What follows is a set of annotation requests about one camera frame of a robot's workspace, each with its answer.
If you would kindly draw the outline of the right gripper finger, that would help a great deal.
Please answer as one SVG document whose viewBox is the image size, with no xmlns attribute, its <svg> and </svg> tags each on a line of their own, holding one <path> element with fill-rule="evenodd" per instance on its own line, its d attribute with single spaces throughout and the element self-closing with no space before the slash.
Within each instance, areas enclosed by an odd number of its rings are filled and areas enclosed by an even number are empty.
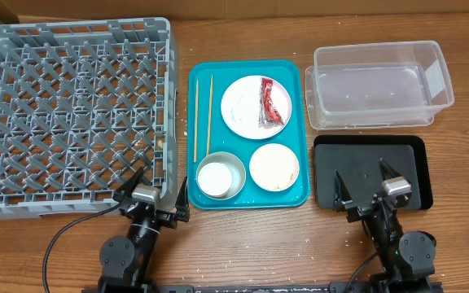
<svg viewBox="0 0 469 293">
<path fill-rule="evenodd" d="M 384 158 L 381 158 L 379 160 L 379 171 L 381 173 L 381 176 L 383 178 L 383 181 L 389 181 L 389 180 L 398 180 L 401 178 L 401 174 L 395 170 L 387 160 Z"/>
<path fill-rule="evenodd" d="M 333 201 L 333 209 L 345 210 L 346 206 L 351 204 L 353 200 L 338 170 L 335 170 L 334 186 L 335 186 L 335 195 L 334 195 L 334 201 Z"/>
</svg>

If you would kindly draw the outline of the large white plate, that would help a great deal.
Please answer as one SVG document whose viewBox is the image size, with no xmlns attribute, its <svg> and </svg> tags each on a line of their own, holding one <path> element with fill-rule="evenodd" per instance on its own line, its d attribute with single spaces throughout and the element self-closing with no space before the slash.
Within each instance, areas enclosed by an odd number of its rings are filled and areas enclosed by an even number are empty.
<svg viewBox="0 0 469 293">
<path fill-rule="evenodd" d="M 221 98 L 221 116 L 230 130 L 239 136 L 252 140 L 271 138 L 284 130 L 291 119 L 292 100 L 285 87 L 275 79 L 271 97 L 283 125 L 261 126 L 259 124 L 261 78 L 251 75 L 234 81 Z"/>
</svg>

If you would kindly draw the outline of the red snack wrapper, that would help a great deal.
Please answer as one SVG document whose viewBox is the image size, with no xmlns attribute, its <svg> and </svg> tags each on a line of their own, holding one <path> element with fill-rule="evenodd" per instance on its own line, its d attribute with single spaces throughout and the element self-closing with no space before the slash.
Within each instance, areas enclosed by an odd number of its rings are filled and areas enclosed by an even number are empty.
<svg viewBox="0 0 469 293">
<path fill-rule="evenodd" d="M 279 114 L 271 97 L 274 81 L 262 77 L 260 86 L 259 124 L 261 126 L 283 125 L 283 118 Z"/>
</svg>

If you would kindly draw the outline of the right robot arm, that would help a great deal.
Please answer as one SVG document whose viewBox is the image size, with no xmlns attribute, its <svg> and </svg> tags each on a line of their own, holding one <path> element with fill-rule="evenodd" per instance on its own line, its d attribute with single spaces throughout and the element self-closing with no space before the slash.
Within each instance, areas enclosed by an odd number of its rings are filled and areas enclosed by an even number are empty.
<svg viewBox="0 0 469 293">
<path fill-rule="evenodd" d="M 397 209 L 406 206 L 412 195 L 411 183 L 386 160 L 379 161 L 383 178 L 370 199 L 353 201 L 343 178 L 335 172 L 333 209 L 346 212 L 349 223 L 360 221 L 375 252 L 346 282 L 333 282 L 333 292 L 414 292 L 439 293 L 443 286 L 431 282 L 435 273 L 436 239 L 425 231 L 405 233 Z"/>
</svg>

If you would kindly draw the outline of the small white cup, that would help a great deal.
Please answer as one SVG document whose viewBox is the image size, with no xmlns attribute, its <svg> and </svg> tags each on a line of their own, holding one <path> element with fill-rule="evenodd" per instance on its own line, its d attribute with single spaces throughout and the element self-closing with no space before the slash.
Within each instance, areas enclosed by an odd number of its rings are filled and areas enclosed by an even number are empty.
<svg viewBox="0 0 469 293">
<path fill-rule="evenodd" d="M 231 171 L 223 163 L 208 163 L 198 171 L 198 187 L 212 198 L 225 196 L 231 188 L 232 181 Z"/>
</svg>

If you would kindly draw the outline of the grey metal bowl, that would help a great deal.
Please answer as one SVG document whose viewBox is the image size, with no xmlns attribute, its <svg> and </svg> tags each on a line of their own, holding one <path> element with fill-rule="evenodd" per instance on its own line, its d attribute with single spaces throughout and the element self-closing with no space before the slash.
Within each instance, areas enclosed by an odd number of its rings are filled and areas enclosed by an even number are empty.
<svg viewBox="0 0 469 293">
<path fill-rule="evenodd" d="M 228 169 L 231 171 L 232 174 L 232 184 L 231 188 L 227 192 L 227 194 L 223 197 L 220 198 L 212 198 L 204 194 L 200 188 L 199 190 L 208 198 L 213 199 L 213 200 L 227 200 L 234 198 L 242 189 L 246 181 L 246 170 L 245 167 L 242 163 L 242 161 L 235 155 L 229 153 L 229 152 L 224 152 L 224 151 L 219 151 L 210 154 L 209 156 L 206 156 L 198 165 L 197 171 L 196 171 L 196 183 L 197 182 L 197 177 L 198 177 L 198 171 L 201 170 L 201 168 L 212 162 L 217 162 L 217 163 L 223 163 L 225 164 Z"/>
</svg>

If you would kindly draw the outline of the white rice bowl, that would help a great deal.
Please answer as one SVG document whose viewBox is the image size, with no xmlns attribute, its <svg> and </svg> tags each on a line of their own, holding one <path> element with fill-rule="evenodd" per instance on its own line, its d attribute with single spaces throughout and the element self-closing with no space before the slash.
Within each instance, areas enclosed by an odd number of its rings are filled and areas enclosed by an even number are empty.
<svg viewBox="0 0 469 293">
<path fill-rule="evenodd" d="M 295 153 L 282 144 L 268 143 L 259 147 L 249 162 L 252 180 L 263 190 L 284 191 L 291 187 L 300 174 Z"/>
</svg>

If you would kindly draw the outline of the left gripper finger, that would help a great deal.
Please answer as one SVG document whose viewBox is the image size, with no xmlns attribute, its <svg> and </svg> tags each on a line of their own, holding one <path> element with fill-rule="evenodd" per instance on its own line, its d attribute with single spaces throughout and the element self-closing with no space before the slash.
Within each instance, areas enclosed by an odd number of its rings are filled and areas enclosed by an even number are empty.
<svg viewBox="0 0 469 293">
<path fill-rule="evenodd" d="M 177 201 L 175 204 L 176 218 L 181 222 L 188 222 L 190 219 L 190 204 L 188 198 L 188 179 L 184 178 L 181 188 L 178 193 Z"/>
<path fill-rule="evenodd" d="M 141 182 L 143 174 L 143 168 L 139 168 L 128 181 L 113 192 L 112 199 L 115 201 L 124 201 L 127 198 L 131 198 L 134 189 Z"/>
</svg>

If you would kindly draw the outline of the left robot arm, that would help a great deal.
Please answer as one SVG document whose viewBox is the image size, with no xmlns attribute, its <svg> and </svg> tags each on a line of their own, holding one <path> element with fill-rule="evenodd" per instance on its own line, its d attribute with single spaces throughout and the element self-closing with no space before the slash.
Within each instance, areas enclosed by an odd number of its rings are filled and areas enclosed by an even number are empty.
<svg viewBox="0 0 469 293">
<path fill-rule="evenodd" d="M 113 193 L 120 214 L 131 223 L 125 236 L 112 237 L 101 247 L 98 292 L 158 292 L 156 282 L 146 274 L 160 229 L 175 229 L 179 221 L 190 219 L 187 181 L 182 183 L 174 206 L 165 211 L 161 208 L 160 190 L 142 184 L 143 174 L 138 169 Z"/>
</svg>

